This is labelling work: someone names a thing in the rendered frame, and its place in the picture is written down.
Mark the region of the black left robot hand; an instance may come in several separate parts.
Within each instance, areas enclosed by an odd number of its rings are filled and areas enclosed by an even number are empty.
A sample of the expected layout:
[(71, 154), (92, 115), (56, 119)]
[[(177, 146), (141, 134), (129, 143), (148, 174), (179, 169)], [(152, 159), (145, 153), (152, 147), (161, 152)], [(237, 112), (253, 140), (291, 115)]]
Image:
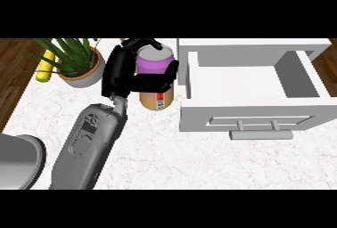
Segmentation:
[(163, 50), (163, 44), (154, 38), (129, 38), (114, 47), (102, 73), (102, 96), (127, 98), (132, 92), (164, 93), (172, 88), (176, 80), (179, 61), (173, 60), (164, 73), (135, 74), (136, 54), (141, 47), (151, 45), (157, 50)]

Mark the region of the purple and orange can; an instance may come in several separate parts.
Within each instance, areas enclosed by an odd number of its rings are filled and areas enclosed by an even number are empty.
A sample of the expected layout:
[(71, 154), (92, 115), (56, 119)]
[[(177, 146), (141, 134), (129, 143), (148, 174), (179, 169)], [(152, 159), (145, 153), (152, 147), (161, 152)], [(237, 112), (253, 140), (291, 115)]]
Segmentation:
[[(145, 45), (138, 52), (138, 73), (139, 74), (163, 74), (170, 62), (175, 60), (173, 49), (163, 46), (157, 50), (152, 45)], [(164, 110), (173, 102), (175, 89), (170, 88), (164, 93), (141, 93), (139, 101), (149, 110)]]

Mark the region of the white open drawer box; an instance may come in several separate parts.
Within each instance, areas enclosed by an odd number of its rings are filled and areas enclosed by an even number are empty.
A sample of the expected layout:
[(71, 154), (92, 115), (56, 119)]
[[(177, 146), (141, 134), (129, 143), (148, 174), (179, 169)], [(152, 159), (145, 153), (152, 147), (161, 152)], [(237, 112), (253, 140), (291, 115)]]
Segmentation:
[(192, 99), (330, 98), (305, 51), (288, 51), (269, 66), (201, 67), (188, 54)]

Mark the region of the white drawer front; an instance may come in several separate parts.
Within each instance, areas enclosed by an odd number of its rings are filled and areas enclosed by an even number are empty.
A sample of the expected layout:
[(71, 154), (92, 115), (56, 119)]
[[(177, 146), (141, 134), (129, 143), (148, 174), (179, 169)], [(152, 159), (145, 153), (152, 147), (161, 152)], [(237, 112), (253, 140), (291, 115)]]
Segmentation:
[(182, 132), (229, 132), (241, 121), (245, 130), (302, 131), (337, 119), (337, 98), (188, 99), (182, 101)]

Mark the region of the potted green plant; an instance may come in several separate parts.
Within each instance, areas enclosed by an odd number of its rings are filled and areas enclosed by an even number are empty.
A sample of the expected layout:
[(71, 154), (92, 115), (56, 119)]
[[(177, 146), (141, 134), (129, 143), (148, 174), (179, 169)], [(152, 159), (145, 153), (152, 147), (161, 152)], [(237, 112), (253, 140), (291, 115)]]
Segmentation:
[(55, 54), (55, 61), (43, 55), (25, 52), (40, 61), (47, 61), (56, 74), (67, 84), (76, 88), (93, 86), (102, 79), (105, 66), (104, 57), (98, 46), (90, 45), (87, 38), (58, 38), (56, 44), (47, 38), (34, 38), (34, 42)]

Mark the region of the yellow corn cob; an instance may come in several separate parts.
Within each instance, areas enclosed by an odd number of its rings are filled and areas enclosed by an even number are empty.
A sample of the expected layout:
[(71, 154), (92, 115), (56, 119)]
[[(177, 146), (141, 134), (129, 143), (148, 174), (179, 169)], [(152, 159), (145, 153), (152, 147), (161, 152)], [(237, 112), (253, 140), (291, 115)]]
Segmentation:
[[(55, 61), (55, 54), (50, 51), (44, 52), (43, 57)], [(52, 73), (53, 73), (53, 68), (55, 66), (47, 62), (47, 61), (40, 61), (39, 69), (37, 69), (37, 74), (36, 74), (36, 80), (42, 83), (50, 81)]]

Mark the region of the white cabinet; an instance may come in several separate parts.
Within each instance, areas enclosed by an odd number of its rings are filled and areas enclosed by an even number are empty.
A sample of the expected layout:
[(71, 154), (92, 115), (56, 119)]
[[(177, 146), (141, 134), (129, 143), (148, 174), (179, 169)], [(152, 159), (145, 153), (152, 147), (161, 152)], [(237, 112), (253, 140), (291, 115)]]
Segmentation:
[(303, 51), (311, 61), (331, 46), (328, 38), (177, 38), (177, 84), (186, 84), (188, 54), (203, 67), (272, 66), (287, 51)]

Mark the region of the grey rounded object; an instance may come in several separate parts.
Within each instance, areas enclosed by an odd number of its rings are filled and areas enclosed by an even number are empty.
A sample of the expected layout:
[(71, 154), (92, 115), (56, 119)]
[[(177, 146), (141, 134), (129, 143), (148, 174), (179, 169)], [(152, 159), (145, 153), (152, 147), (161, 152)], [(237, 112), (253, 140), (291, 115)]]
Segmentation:
[(22, 134), (0, 134), (0, 190), (28, 190), (42, 175), (46, 162), (43, 141)]

